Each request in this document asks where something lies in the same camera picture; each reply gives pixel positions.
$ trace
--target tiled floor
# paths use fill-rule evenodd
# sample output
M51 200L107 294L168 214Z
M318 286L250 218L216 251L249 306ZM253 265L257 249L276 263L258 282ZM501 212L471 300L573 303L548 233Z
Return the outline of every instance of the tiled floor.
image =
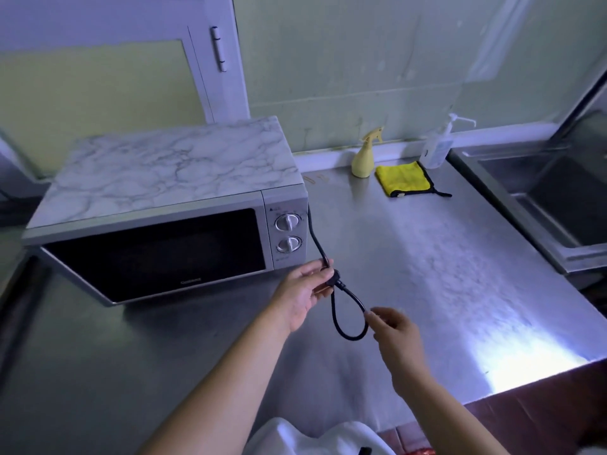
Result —
M582 436L605 421L607 360L466 407L511 455L573 455ZM429 446L415 422L380 436L397 455Z

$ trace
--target sink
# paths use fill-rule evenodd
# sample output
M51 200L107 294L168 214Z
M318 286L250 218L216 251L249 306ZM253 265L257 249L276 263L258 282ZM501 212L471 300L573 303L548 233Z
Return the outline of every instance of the sink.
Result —
M571 143L527 143L453 149L449 160L568 274L607 266L607 178L579 153Z

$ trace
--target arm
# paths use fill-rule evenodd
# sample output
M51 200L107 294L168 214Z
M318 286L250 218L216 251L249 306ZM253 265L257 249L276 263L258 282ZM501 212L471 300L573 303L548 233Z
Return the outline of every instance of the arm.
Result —
M375 332L395 391L405 399L436 453L508 455L506 449L430 374L418 327L392 308L373 308L365 319Z
M315 260L281 282L268 307L141 448L141 455L239 455L286 338L299 329L333 269Z

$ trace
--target yellow cloth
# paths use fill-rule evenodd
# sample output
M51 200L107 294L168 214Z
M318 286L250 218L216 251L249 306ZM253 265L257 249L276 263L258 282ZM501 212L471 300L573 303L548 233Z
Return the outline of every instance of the yellow cloth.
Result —
M436 191L430 177L417 161L398 166L378 166L375 169L375 175L385 194L391 198L415 193L437 193L441 196L451 196L448 193Z

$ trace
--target microwave brand logo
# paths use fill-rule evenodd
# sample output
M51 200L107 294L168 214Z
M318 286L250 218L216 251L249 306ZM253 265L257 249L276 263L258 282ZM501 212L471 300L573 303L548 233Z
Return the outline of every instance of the microwave brand logo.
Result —
M188 279L187 281L182 281L180 284L190 284L191 282L197 282L200 281L202 278L196 278L196 279Z

